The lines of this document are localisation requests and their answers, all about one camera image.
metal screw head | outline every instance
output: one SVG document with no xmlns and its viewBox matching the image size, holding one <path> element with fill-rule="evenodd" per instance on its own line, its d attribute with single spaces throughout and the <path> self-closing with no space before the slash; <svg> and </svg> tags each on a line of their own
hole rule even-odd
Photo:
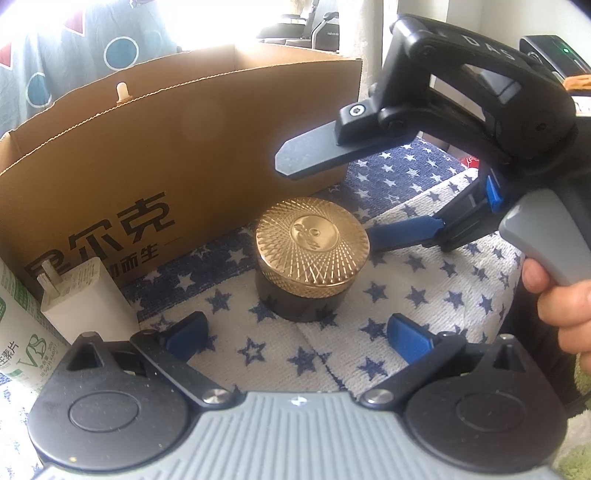
<svg viewBox="0 0 591 480">
<path fill-rule="evenodd" d="M 388 123 L 388 130 L 399 131 L 406 128 L 406 123 L 402 120 L 392 120 Z"/>
<path fill-rule="evenodd" d="M 394 399 L 394 394 L 384 388 L 373 388 L 363 394 L 365 401 L 372 405 L 386 405 Z"/>
<path fill-rule="evenodd" d="M 202 400 L 208 405 L 222 405 L 232 398 L 232 394 L 223 388 L 212 388 L 206 390 Z"/>
<path fill-rule="evenodd" d="M 435 53 L 435 47 L 433 45 L 425 45 L 420 51 L 420 55 L 422 57 L 430 57 L 434 53 Z"/>
<path fill-rule="evenodd" d="M 351 107 L 349 113 L 351 116 L 359 116 L 365 112 L 365 107 L 363 105 L 355 105 Z"/>
</svg>

red triangle pattern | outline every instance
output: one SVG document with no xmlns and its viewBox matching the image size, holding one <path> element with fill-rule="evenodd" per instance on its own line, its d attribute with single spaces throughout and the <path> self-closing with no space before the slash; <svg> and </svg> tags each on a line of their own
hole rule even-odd
<svg viewBox="0 0 591 480">
<path fill-rule="evenodd" d="M 0 66 L 6 67 L 7 69 L 12 68 L 12 43 L 4 45 L 0 48 Z"/>
<path fill-rule="evenodd" d="M 84 36 L 84 10 L 77 11 L 71 18 L 66 20 L 64 27 Z"/>
</svg>

white fabric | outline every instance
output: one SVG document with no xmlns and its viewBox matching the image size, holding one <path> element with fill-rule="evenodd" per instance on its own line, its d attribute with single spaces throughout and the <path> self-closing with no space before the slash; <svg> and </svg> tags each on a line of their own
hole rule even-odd
<svg viewBox="0 0 591 480">
<path fill-rule="evenodd" d="M 404 219 L 409 207 L 419 215 L 432 213 L 455 195 L 453 189 L 464 188 L 476 175 L 474 169 L 460 173 L 377 220 Z M 433 332 L 451 330 L 471 342 L 492 341 L 511 306 L 521 257 L 495 234 L 449 254 L 412 247 L 384 254 L 380 261 L 368 261 L 325 325 L 296 324 L 268 312 L 259 321 L 253 271 L 175 305 L 164 312 L 164 320 L 158 315 L 142 325 L 177 322 L 195 310 L 212 312 L 216 291 L 231 292 L 227 310 L 207 314 L 215 350 L 195 355 L 191 366 L 229 389 L 315 391 L 344 386 L 358 395 L 405 365 L 385 339 L 385 325 L 395 312 L 429 324 Z M 441 269 L 444 261 L 455 265 L 457 273 L 449 277 Z M 427 303 L 420 300 L 421 292 Z"/>
</svg>

curtain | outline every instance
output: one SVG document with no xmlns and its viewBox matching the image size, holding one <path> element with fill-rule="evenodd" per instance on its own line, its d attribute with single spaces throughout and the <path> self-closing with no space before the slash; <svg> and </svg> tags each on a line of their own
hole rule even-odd
<svg viewBox="0 0 591 480">
<path fill-rule="evenodd" d="M 363 60 L 359 99 L 382 69 L 384 6 L 391 0 L 339 0 L 340 53 Z"/>
</svg>

orange object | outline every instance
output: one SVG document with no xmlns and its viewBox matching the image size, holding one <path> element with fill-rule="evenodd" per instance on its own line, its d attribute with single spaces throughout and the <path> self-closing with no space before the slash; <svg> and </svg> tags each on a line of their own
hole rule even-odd
<svg viewBox="0 0 591 480">
<path fill-rule="evenodd" d="M 562 82 L 562 85 L 569 92 L 591 90 L 591 75 L 577 75 L 576 77 L 566 77 Z"/>
</svg>

